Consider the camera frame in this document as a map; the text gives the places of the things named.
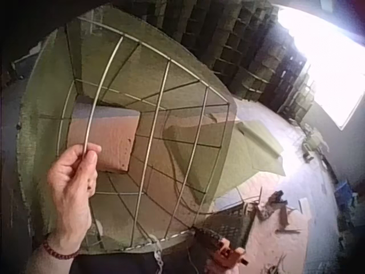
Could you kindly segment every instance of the green fabric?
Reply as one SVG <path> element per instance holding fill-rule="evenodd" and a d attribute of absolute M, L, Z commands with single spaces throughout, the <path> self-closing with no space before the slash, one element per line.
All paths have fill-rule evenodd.
<path fill-rule="evenodd" d="M 214 172 L 206 202 L 224 195 L 259 171 L 285 176 L 280 157 L 283 148 L 260 121 L 237 123 L 233 128 L 226 154 L 218 156 L 218 148 L 201 146 L 201 144 L 216 143 L 216 139 L 221 138 L 221 135 L 214 134 L 214 130 L 222 127 L 223 124 L 206 124 L 201 127 L 199 140 L 209 139 L 210 142 L 198 142 L 188 176 L 188 185 L 205 191 L 210 176 Z M 196 130 L 197 126 L 172 126 L 164 131 L 164 138 L 186 140 L 195 135 Z M 165 144 L 172 151 L 181 170 L 186 172 L 191 149 L 187 149 L 186 144 L 176 142 L 165 142 Z M 214 169 L 217 157 L 219 160 Z M 200 202 L 200 199 L 201 197 L 196 197 L 197 202 Z"/>

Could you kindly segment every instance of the cable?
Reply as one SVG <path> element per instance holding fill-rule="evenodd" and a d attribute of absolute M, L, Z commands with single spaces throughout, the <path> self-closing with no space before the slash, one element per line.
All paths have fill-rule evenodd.
<path fill-rule="evenodd" d="M 199 274 L 199 270 L 197 269 L 197 267 L 194 265 L 192 258 L 190 257 L 190 252 L 189 252 L 189 248 L 186 248 L 188 250 L 188 258 L 190 261 L 190 264 L 192 265 L 192 267 L 195 269 L 196 274 Z"/>

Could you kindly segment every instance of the bright window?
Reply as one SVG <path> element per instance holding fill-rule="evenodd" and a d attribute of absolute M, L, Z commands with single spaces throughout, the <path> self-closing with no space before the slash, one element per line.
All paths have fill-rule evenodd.
<path fill-rule="evenodd" d="M 314 100 L 343 129 L 364 94 L 365 48 L 336 26 L 299 10 L 281 9 L 279 23 L 311 64 Z"/>

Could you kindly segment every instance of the bracelet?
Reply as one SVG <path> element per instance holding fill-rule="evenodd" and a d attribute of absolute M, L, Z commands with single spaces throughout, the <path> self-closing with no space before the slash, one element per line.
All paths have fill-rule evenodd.
<path fill-rule="evenodd" d="M 51 255 L 52 257 L 54 257 L 58 260 L 69 260 L 69 259 L 76 257 L 79 254 L 79 250 L 77 250 L 76 252 L 69 254 L 69 255 L 62 255 L 60 253 L 57 253 L 50 247 L 50 245 L 48 244 L 47 238 L 44 240 L 42 245 L 43 245 L 43 248 L 47 251 L 47 253 L 49 255 Z"/>

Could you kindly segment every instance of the wire grid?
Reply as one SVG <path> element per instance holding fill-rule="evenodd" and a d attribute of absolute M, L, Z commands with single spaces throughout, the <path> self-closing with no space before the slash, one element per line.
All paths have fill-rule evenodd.
<path fill-rule="evenodd" d="M 58 131 L 58 140 L 57 140 L 57 152 L 56 154 L 59 155 L 59 150 L 60 150 L 60 139 L 61 139 L 61 131 L 62 131 L 62 127 L 63 127 L 63 120 L 65 119 L 64 117 L 64 113 L 65 113 L 65 109 L 66 109 L 66 106 L 67 106 L 67 103 L 68 103 L 68 100 L 69 100 L 69 97 L 70 97 L 70 94 L 71 94 L 71 90 L 73 88 L 73 86 L 75 85 L 75 82 L 82 82 L 82 83 L 87 83 L 87 84 L 90 84 L 90 85 L 93 85 L 95 87 L 98 87 L 97 91 L 96 91 L 96 94 L 95 94 L 95 98 L 94 98 L 94 101 L 93 101 L 93 104 L 92 104 L 92 109 L 90 111 L 90 115 L 88 117 L 88 123 L 87 123 L 87 129 L 86 129 L 86 132 L 85 132 L 85 138 L 84 138 L 84 154 L 86 153 L 86 144 L 88 142 L 88 137 L 89 137 L 89 133 L 90 133 L 90 128 L 91 128 L 91 123 L 92 123 L 92 119 L 93 119 L 93 115 L 94 115 L 94 111 L 95 111 L 95 107 L 96 107 L 96 103 L 99 99 L 99 96 L 100 96 L 100 91 L 102 88 L 105 89 L 105 92 L 103 95 L 101 95 L 101 99 L 104 98 L 105 94 L 107 92 L 116 92 L 120 95 L 123 95 L 123 96 L 127 96 L 129 98 L 132 98 L 134 99 L 135 101 L 132 102 L 132 103 L 128 103 L 126 105 L 124 105 L 123 107 L 127 108 L 129 105 L 131 104 L 134 104 L 136 102 L 143 102 L 145 104 L 149 104 L 149 105 L 152 105 L 155 107 L 155 110 L 154 111 L 142 111 L 141 113 L 145 113 L 145 112 L 154 112 L 154 116 L 153 116 L 153 122 L 152 122 L 152 127 L 151 127 L 151 130 L 150 130 L 150 134 L 149 136 L 145 136 L 145 137 L 148 137 L 148 145 L 147 145 L 147 152 L 146 152 L 146 155 L 145 155 L 145 159 L 143 161 L 143 171 L 142 171 L 142 177 L 141 177 L 141 180 L 140 180 L 140 184 L 138 185 L 134 180 L 133 178 L 128 174 L 128 176 L 132 179 L 132 181 L 139 187 L 139 191 L 138 192 L 118 192 L 113 181 L 111 180 L 110 176 L 108 176 L 109 178 L 109 182 L 111 183 L 113 189 L 115 192 L 96 192 L 95 194 L 96 195 L 117 195 L 120 199 L 120 201 L 124 204 L 123 200 L 122 200 L 122 196 L 123 195 L 136 195 L 137 196 L 137 205 L 135 207 L 135 214 L 133 215 L 132 212 L 130 212 L 128 209 L 128 213 L 129 215 L 132 217 L 133 219 L 133 227 L 132 227 L 132 231 L 131 231 L 131 243 L 129 245 L 129 247 L 127 248 L 124 248 L 124 249 L 118 249 L 118 251 L 129 251 L 129 250 L 132 250 L 132 249 L 135 249 L 135 248 L 141 248 L 141 247 L 144 247 L 144 246 L 147 246 L 147 245 L 150 245 L 151 244 L 151 241 L 148 241 L 149 240 L 149 236 L 148 236 L 148 233 L 147 231 L 140 225 L 140 223 L 138 222 L 138 216 L 139 216 L 139 212 L 140 212 L 140 203 L 141 203 L 141 197 L 142 195 L 146 195 L 146 193 L 143 191 L 143 186 L 144 186 L 144 181 L 145 181 L 145 175 L 146 175 L 146 170 L 147 170 L 147 167 L 148 167 L 148 159 L 149 159 L 149 154 L 150 154 L 150 151 L 151 151 L 151 145 L 152 145 L 152 141 L 153 139 L 161 139 L 161 140 L 165 140 L 163 138 L 157 138 L 157 137 L 154 137 L 153 134 L 154 134 L 154 131 L 155 131 L 155 126 L 156 126 L 156 121 L 157 121 L 157 116 L 158 116 L 158 113 L 159 111 L 170 111 L 170 110 L 183 110 L 183 109 L 192 109 L 192 108 L 201 108 L 201 112 L 200 112 L 200 119 L 199 119 L 199 124 L 198 124 L 198 129 L 197 129 L 197 132 L 196 132 L 196 136 L 195 136 L 195 139 L 194 139 L 194 142 L 184 142 L 184 141 L 179 141 L 179 140 L 172 140 L 172 139 L 168 139 L 168 141 L 172 141 L 172 142 L 178 142 L 178 143 L 188 143 L 188 144 L 192 144 L 193 145 L 193 150 L 192 150 L 192 153 L 191 153 L 191 156 L 190 156 L 190 159 L 189 159 L 189 164 L 188 164 L 188 169 L 186 171 L 186 174 L 184 176 L 184 181 L 183 182 L 180 182 L 182 183 L 182 187 L 181 187 L 181 190 L 180 190 L 180 194 L 179 194 L 179 197 L 177 199 L 177 202 L 175 204 L 175 207 L 174 207 L 174 210 L 173 210 L 173 214 L 170 214 L 166 209 L 164 209 L 161 205 L 159 205 L 156 201 L 153 201 L 153 199 L 151 198 L 151 200 L 156 203 L 160 208 L 162 208 L 166 213 L 168 213 L 171 218 L 170 218 L 170 221 L 169 221 L 169 224 L 167 226 L 167 229 L 166 229 L 166 232 L 165 232 L 165 237 L 162 238 L 162 239 L 159 239 L 160 241 L 166 241 L 168 239 L 171 239 L 171 238 L 174 238 L 174 237 L 177 237 L 177 236 L 180 236 L 180 235 L 184 235 L 186 234 L 187 232 L 189 232 L 189 227 L 182 223 L 175 215 L 176 215 L 176 212 L 177 212 L 177 209 L 179 207 L 179 204 L 181 202 L 181 198 L 182 198 L 182 195 L 183 195 L 183 191 L 184 191 L 184 188 L 186 187 L 186 183 L 187 183 L 187 180 L 188 180 L 188 175 L 189 175 L 189 171 L 190 171 L 190 168 L 191 168 L 191 165 L 192 165 L 192 162 L 193 162 L 193 158 L 194 158 L 194 154 L 195 154 L 195 150 L 196 150 L 196 147 L 197 146 L 208 146 L 208 147 L 213 147 L 213 148 L 217 148 L 219 149 L 219 152 L 217 154 L 217 157 L 215 159 L 215 162 L 214 162 L 214 168 L 213 168 L 213 171 L 216 169 L 216 165 L 217 165 L 217 162 L 218 162 L 218 158 L 220 157 L 220 152 L 221 152 L 221 148 L 222 148 L 222 144 L 223 144 L 223 140 L 224 140 L 224 136 L 225 136 L 225 132 L 226 132 L 226 125 L 227 125 L 227 122 L 228 122 L 228 117 L 229 117 L 229 107 L 230 107 L 230 103 L 228 102 L 228 100 L 223 96 L 221 95 L 219 92 L 217 92 L 215 89 L 213 89 L 212 87 L 210 87 L 206 82 L 204 82 L 201 78 L 199 78 L 197 75 L 195 75 L 194 73 L 192 73 L 190 70 L 188 70 L 186 67 L 184 67 L 183 65 L 179 64 L 178 62 L 176 62 L 175 60 L 173 60 L 171 57 L 167 56 L 166 54 L 162 53 L 161 51 L 159 51 L 158 49 L 150 46 L 149 44 L 131 36 L 131 35 L 128 35 L 128 34 L 125 34 L 117 29 L 114 29 L 110 26 L 107 26 L 107 25 L 104 25 L 102 23 L 99 23 L 99 22 L 95 22 L 95 21 L 92 21 L 92 20 L 89 20 L 89 19 L 85 19 L 85 18 L 82 18 L 82 17 L 78 17 L 79 20 L 81 21 L 86 21 L 86 22 L 89 22 L 90 24 L 93 24 L 93 25 L 97 25 L 101 28 L 104 28 L 104 29 L 107 29 L 109 31 L 112 31 L 114 33 L 117 33 L 120 35 L 120 38 L 113 50 L 113 53 L 111 54 L 109 60 L 108 60 L 108 63 L 104 69 L 104 73 L 102 75 L 102 78 L 99 82 L 99 84 L 95 84 L 95 83 L 91 83 L 91 82 L 88 82 L 88 81 L 85 81 L 85 80 L 82 80 L 82 79 L 74 79 L 74 81 L 71 83 L 71 86 L 70 86 L 70 89 L 68 91 L 68 94 L 66 96 L 66 100 L 64 102 L 64 107 L 63 107 L 63 111 L 62 111 L 62 116 L 60 118 L 60 123 L 59 123 L 59 131 Z M 108 87 L 104 87 L 103 84 L 104 84 L 104 80 L 106 78 L 106 75 L 108 73 L 108 70 L 109 70 L 109 67 L 114 59 L 114 56 L 115 54 L 117 53 L 118 49 L 120 48 L 120 45 L 122 44 L 123 40 L 127 38 L 127 39 L 130 39 L 130 40 L 133 40 L 135 42 L 137 42 L 137 46 L 134 48 L 134 50 L 131 52 L 131 54 L 129 54 L 127 56 L 127 59 L 121 64 L 120 68 L 118 69 L 116 75 L 119 73 L 119 71 L 122 69 L 122 67 L 126 64 L 126 62 L 129 60 L 129 58 L 132 56 L 132 54 L 134 53 L 134 51 L 137 49 L 137 47 L 145 47 L 145 48 L 148 48 L 150 49 L 151 51 L 154 51 L 155 53 L 158 53 L 160 56 L 164 57 L 166 60 L 167 60 L 167 63 L 166 63 L 166 67 L 165 67 L 165 70 L 164 70 L 164 75 L 163 75 L 163 78 L 161 80 L 161 86 L 160 86 L 160 90 L 152 95 L 148 95 L 144 98 L 138 98 L 136 96 L 133 96 L 133 95 L 130 95 L 130 94 L 127 94 L 127 93 L 124 93 L 124 92 L 120 92 L 118 90 L 114 90 L 114 89 L 111 89 L 110 86 L 111 86 L 111 83 L 113 82 L 113 80 L 116 78 L 116 75 L 113 77 L 113 80 L 111 81 L 111 83 L 108 85 Z M 166 83 L 166 79 L 167 79 L 167 76 L 168 76 L 168 73 L 169 73 L 169 68 L 170 68 L 170 65 L 171 64 L 174 64 L 176 66 L 178 66 L 179 68 L 181 68 L 182 70 L 184 70 L 185 72 L 187 72 L 189 75 L 191 75 L 192 77 L 194 77 L 196 80 L 190 82 L 190 83 L 186 83 L 186 84 L 182 84 L 182 85 L 179 85 L 179 86 L 176 86 L 174 88 L 169 88 L 169 89 L 166 89 L 165 90 L 165 83 Z M 164 107 L 161 106 L 161 100 L 162 100 L 162 97 L 163 97 L 163 94 L 165 94 L 166 92 L 170 92 L 170 91 L 173 91 L 173 90 L 177 90 L 179 88 L 182 88 L 182 87 L 186 87 L 186 86 L 190 86 L 192 84 L 196 84 L 196 83 L 201 83 L 205 86 L 205 92 L 204 92 L 204 100 L 202 102 L 202 105 L 200 106 L 192 106 L 192 107 L 180 107 L 180 108 L 170 108 L 170 109 L 166 109 Z M 201 130 L 201 125 L 202 125 L 202 119 L 203 119 L 203 116 L 204 116 L 204 111 L 205 111 L 205 107 L 206 107 L 206 99 L 207 99 L 207 96 L 208 96 L 208 93 L 209 92 L 212 92 L 216 95 L 218 95 L 225 103 L 222 103 L 222 104 L 212 104 L 212 105 L 209 105 L 209 107 L 216 107 L 216 106 L 227 106 L 227 112 L 226 112 L 226 118 L 225 118 L 225 124 L 224 124 L 224 129 L 223 129 L 223 132 L 222 132 L 222 138 L 221 138 L 221 143 L 220 143 L 220 146 L 210 146 L 210 145 L 206 145 L 206 144 L 198 144 L 198 139 L 199 139 L 199 135 L 200 135 L 200 130 Z M 155 95 L 158 95 L 158 99 L 157 99 L 157 103 L 151 103 L 149 101 L 146 101 L 146 99 L 150 98 L 150 97 L 153 97 Z M 157 172 L 165 175 L 165 176 L 169 176 L 161 171 L 159 171 L 158 169 L 155 169 Z M 206 195 L 209 191 L 209 187 L 211 185 L 211 182 L 212 182 L 212 179 L 213 179 L 213 172 L 212 174 L 210 175 L 210 178 L 209 178 L 209 181 L 206 185 L 206 189 L 205 191 L 201 192 L 203 193 L 203 198 L 201 200 L 201 203 L 199 205 L 199 208 L 198 208 L 198 211 L 196 212 L 196 215 L 194 217 L 194 220 L 193 220 L 193 224 L 196 223 L 197 221 L 197 217 L 198 215 L 200 214 L 201 212 L 201 208 L 202 208 L 202 205 L 204 204 L 205 202 L 205 199 L 206 199 Z M 100 244 L 100 247 L 102 248 L 103 251 L 107 252 L 108 250 L 105 249 L 105 246 L 103 244 L 103 239 L 102 239 L 102 236 L 101 236 L 101 233 L 99 231 L 99 227 L 97 226 L 96 224 L 96 219 L 95 219 L 95 215 L 94 215 L 94 211 L 93 211 L 93 208 L 90 204 L 90 209 L 91 209 L 91 215 L 92 215 L 92 222 L 94 223 L 95 227 L 96 227 L 96 232 L 97 232 L 97 239 L 98 241 L 93 243 L 93 244 L 89 244 L 88 243 L 88 240 L 86 238 L 86 244 L 87 244 L 87 250 L 89 249 L 89 247 L 93 246 L 93 245 L 96 245 L 96 244 Z M 182 231 L 180 233 L 177 233 L 175 235 L 172 235 L 170 237 L 167 237 L 168 235 L 168 232 L 169 232 L 169 229 L 171 227 L 171 224 L 173 222 L 173 220 L 176 219 L 177 221 L 179 221 L 181 224 L 185 225 L 187 227 L 187 230 L 186 231 Z M 134 239 L 135 239 L 135 231 L 136 229 L 139 229 L 141 231 L 141 234 L 144 236 L 144 238 L 146 239 L 146 243 L 145 244 L 140 244 L 140 245 L 134 245 Z"/>

